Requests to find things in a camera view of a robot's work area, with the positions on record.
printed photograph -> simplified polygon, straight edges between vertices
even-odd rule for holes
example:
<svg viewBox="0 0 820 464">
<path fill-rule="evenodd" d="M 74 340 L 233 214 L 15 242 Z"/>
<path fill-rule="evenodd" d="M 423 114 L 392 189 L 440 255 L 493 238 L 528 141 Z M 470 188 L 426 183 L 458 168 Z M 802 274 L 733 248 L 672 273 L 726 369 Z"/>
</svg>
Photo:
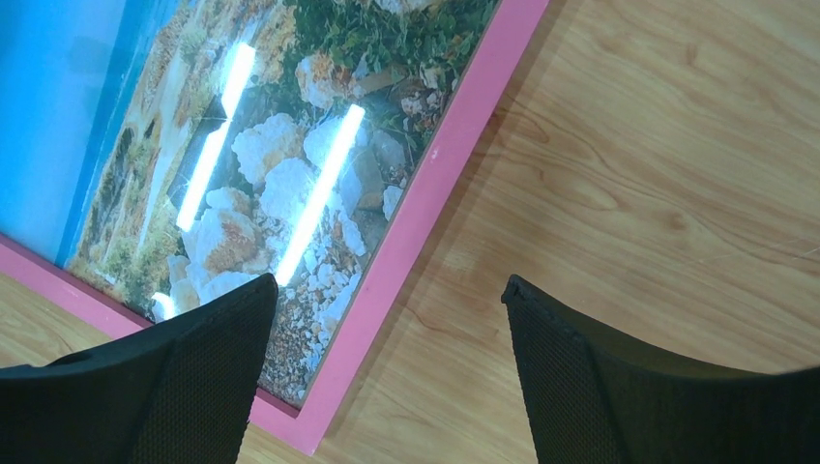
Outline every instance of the printed photograph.
<svg viewBox="0 0 820 464">
<path fill-rule="evenodd" d="M 300 408 L 497 0 L 142 3 L 65 266 L 154 323 L 273 274 Z"/>
</svg>

floor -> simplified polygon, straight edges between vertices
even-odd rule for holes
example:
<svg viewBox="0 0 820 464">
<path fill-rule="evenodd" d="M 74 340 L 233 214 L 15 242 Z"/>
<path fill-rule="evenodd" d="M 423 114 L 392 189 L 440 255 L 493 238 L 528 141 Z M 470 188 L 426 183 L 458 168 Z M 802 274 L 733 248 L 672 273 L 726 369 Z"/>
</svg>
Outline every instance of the floor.
<svg viewBox="0 0 820 464">
<path fill-rule="evenodd" d="M 651 343 L 820 363 L 820 3 L 553 0 L 318 453 L 535 462 L 509 274 Z M 104 337 L 0 278 L 0 363 Z"/>
</svg>

stone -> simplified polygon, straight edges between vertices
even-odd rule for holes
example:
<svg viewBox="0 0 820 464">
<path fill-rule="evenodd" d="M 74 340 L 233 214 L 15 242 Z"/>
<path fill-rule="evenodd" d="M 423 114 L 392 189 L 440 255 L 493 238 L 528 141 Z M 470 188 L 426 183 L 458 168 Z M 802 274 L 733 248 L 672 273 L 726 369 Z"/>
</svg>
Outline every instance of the stone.
<svg viewBox="0 0 820 464">
<path fill-rule="evenodd" d="M 341 212 L 338 215 L 338 220 L 341 223 L 341 237 L 344 239 L 344 244 L 356 256 L 364 256 L 367 253 L 365 241 L 362 240 L 362 232 L 359 230 L 359 225 L 350 219 L 345 213 Z"/>
<path fill-rule="evenodd" d="M 305 137 L 305 143 L 303 145 L 305 155 L 314 166 L 320 169 L 320 172 L 321 169 L 325 167 L 328 155 L 331 153 L 334 142 L 336 141 L 336 137 L 341 128 L 341 123 L 342 118 L 331 118 L 317 126 L 314 130 L 308 132 Z M 351 158 L 352 156 L 355 156 L 356 152 L 357 149 L 352 148 L 351 151 L 346 154 L 347 159 L 342 165 L 337 178 L 337 189 L 344 200 L 343 203 L 345 208 L 348 209 L 348 213 L 351 213 L 352 209 L 356 208 L 359 198 L 362 197 L 364 189 L 362 181 L 357 175 L 357 170 L 355 169 L 353 162 L 351 162 Z"/>
<path fill-rule="evenodd" d="M 438 66 L 433 68 L 425 68 L 424 66 L 421 67 L 420 75 L 422 76 L 422 82 L 428 89 L 438 90 L 439 79 L 443 74 L 444 72 L 441 67 Z"/>
<path fill-rule="evenodd" d="M 343 98 L 345 86 L 334 79 L 335 69 L 333 59 L 325 53 L 303 58 L 295 71 L 302 101 L 327 110 L 335 98 Z"/>
<path fill-rule="evenodd" d="M 199 296 L 203 305 L 206 305 L 222 295 L 234 290 L 259 277 L 259 275 L 245 273 L 222 273 L 214 277 L 203 289 Z"/>
<path fill-rule="evenodd" d="M 302 130 L 289 114 L 279 113 L 240 132 L 231 144 L 239 172 L 255 188 L 282 160 L 302 155 Z"/>
<path fill-rule="evenodd" d="M 316 260 L 316 253 L 310 247 L 305 250 L 305 255 L 302 258 L 305 260 L 305 268 L 309 273 L 316 270 L 319 262 Z"/>
<path fill-rule="evenodd" d="M 215 210 L 233 210 L 245 216 L 250 216 L 250 197 L 243 191 L 233 187 L 223 187 L 209 191 L 205 195 L 205 203 Z"/>
<path fill-rule="evenodd" d="M 323 288 L 328 288 L 333 285 L 333 266 L 330 264 L 322 264 L 316 272 L 316 279 Z"/>
<path fill-rule="evenodd" d="M 191 261 L 196 259 L 196 238 L 199 233 L 199 223 L 199 220 L 195 220 L 190 225 L 190 229 L 187 231 L 183 230 L 180 233 L 182 236 L 183 247 L 185 247 L 185 253 Z"/>
<path fill-rule="evenodd" d="M 370 138 L 373 153 L 387 167 L 401 167 L 407 162 L 404 147 L 383 130 L 377 130 Z"/>
<path fill-rule="evenodd" d="M 271 253 L 271 260 L 268 264 L 268 269 L 272 274 L 277 273 L 279 260 L 281 260 L 284 253 L 287 251 L 288 241 L 282 238 L 279 234 L 274 234 L 265 239 L 265 248 Z"/>
<path fill-rule="evenodd" d="M 419 99 L 404 97 L 401 99 L 401 109 L 404 110 L 404 114 L 407 116 L 416 116 L 421 114 L 425 107 Z"/>
<path fill-rule="evenodd" d="M 396 15 L 405 15 L 418 10 L 423 10 L 432 5 L 441 3 L 443 0 L 375 0 L 376 5 L 383 10 Z"/>
<path fill-rule="evenodd" d="M 265 274 L 271 267 L 273 253 L 267 248 L 260 248 L 248 261 L 242 263 L 242 272 L 245 274 Z"/>
<path fill-rule="evenodd" d="M 344 317 L 344 312 L 347 310 L 347 307 L 350 306 L 353 294 L 356 292 L 356 288 L 359 286 L 361 279 L 361 274 L 355 274 L 350 277 L 350 281 L 338 292 L 333 301 L 318 314 L 314 315 L 315 320 L 320 324 L 318 338 L 319 342 L 323 345 L 327 346 L 327 343 L 333 337 L 339 321 Z"/>
<path fill-rule="evenodd" d="M 401 195 L 403 193 L 404 190 L 396 186 L 389 186 L 385 188 L 384 206 L 382 207 L 382 211 L 384 212 L 385 219 L 387 221 L 390 221 L 390 219 L 393 217 L 395 207 L 398 205 L 398 201 L 401 200 Z"/>
<path fill-rule="evenodd" d="M 265 177 L 265 191 L 259 198 L 269 218 L 296 227 L 316 182 L 313 170 L 301 159 L 286 159 Z"/>
<path fill-rule="evenodd" d="M 186 278 L 188 274 L 185 271 L 185 268 L 190 264 L 190 260 L 185 256 L 168 256 L 165 258 L 168 262 L 168 280 L 170 280 L 171 285 L 174 283 Z"/>
<path fill-rule="evenodd" d="M 183 278 L 171 285 L 171 301 L 175 315 L 186 313 L 199 307 L 199 294 L 190 280 Z"/>
<path fill-rule="evenodd" d="M 205 210 L 200 220 L 196 261 L 218 274 L 256 253 L 256 229 L 249 217 L 231 210 Z"/>
</svg>

